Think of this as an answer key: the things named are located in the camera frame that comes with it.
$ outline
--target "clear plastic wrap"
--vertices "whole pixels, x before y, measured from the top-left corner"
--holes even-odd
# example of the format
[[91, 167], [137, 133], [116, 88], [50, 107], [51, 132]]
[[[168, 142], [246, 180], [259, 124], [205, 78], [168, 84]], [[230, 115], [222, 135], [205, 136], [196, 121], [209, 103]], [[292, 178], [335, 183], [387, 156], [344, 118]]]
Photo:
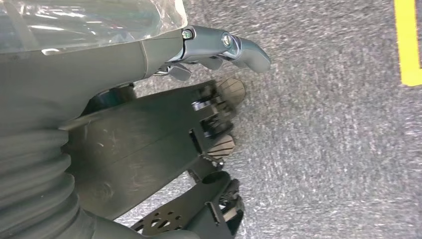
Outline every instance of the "clear plastic wrap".
[[0, 0], [0, 53], [134, 42], [187, 25], [182, 0]]

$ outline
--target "yellow floor marking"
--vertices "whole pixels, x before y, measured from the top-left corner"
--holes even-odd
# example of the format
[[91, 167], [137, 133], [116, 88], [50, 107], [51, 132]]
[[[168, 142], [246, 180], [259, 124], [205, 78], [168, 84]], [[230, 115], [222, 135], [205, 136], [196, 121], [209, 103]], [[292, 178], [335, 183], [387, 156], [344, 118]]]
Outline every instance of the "yellow floor marking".
[[415, 0], [394, 0], [402, 83], [422, 85]]

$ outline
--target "black plastic part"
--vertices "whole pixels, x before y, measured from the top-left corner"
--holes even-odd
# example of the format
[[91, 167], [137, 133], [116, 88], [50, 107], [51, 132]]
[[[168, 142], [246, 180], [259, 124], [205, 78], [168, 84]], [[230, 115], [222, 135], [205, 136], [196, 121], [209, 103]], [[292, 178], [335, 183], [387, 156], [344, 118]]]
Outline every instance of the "black plastic part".
[[115, 219], [182, 172], [191, 168], [198, 172], [195, 165], [207, 163], [200, 155], [231, 130], [206, 137], [200, 124], [204, 115], [194, 110], [192, 102], [218, 95], [204, 88], [215, 89], [215, 82], [134, 99], [62, 126], [69, 131], [62, 150], [74, 159], [67, 172], [75, 176], [81, 205]]
[[97, 111], [115, 107], [136, 99], [133, 83], [127, 86], [111, 88], [110, 90], [94, 96], [88, 102], [81, 116], [86, 116]]
[[233, 238], [218, 205], [229, 184], [230, 176], [226, 172], [215, 171], [185, 194], [154, 210], [131, 228], [137, 231], [142, 229], [145, 236], [186, 229], [195, 232], [201, 239]]

